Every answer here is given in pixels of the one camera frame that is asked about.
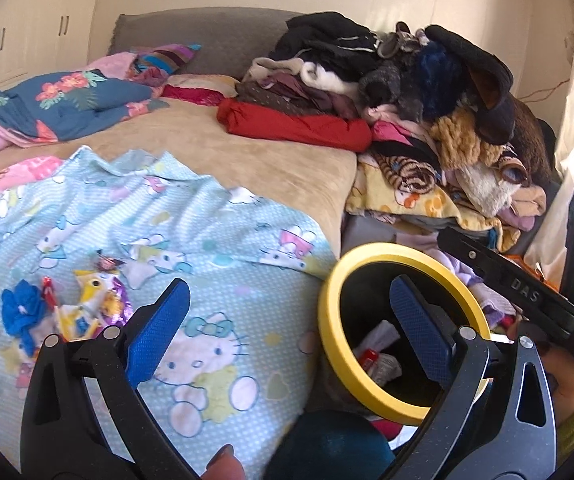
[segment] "yellow rim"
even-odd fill
[[[419,426],[429,408],[408,404],[379,388],[352,354],[340,320],[339,298],[345,280],[356,269],[376,262],[396,262],[424,272],[456,298],[469,324],[484,339],[491,338],[490,328],[467,287],[442,264],[415,249],[387,243],[367,244],[350,251],[336,264],[318,300],[320,336],[334,372],[351,394],[377,415],[401,424]],[[487,383],[487,379],[480,381],[477,398]]]

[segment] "teal bow print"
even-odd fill
[[[192,317],[185,327],[185,333],[189,337],[197,335],[212,335],[215,337],[227,337],[234,331],[234,322],[223,319],[218,323],[209,323],[202,317]]]

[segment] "white wardrobe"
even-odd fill
[[[0,88],[86,64],[96,0],[0,0]]]

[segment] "blue flower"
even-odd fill
[[[24,352],[33,356],[36,345],[29,329],[38,325],[47,312],[47,304],[38,287],[20,280],[13,292],[5,289],[0,298],[4,329],[11,337],[20,338]]]

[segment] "fingernail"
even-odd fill
[[[225,444],[221,447],[216,454],[209,460],[207,464],[207,469],[209,469],[212,465],[214,465],[218,460],[220,460],[224,455],[231,455],[234,456],[234,447],[231,444]]]
[[[538,350],[540,356],[547,355],[547,352],[550,351],[550,348],[552,348],[552,345],[547,341],[536,343],[536,349]]]

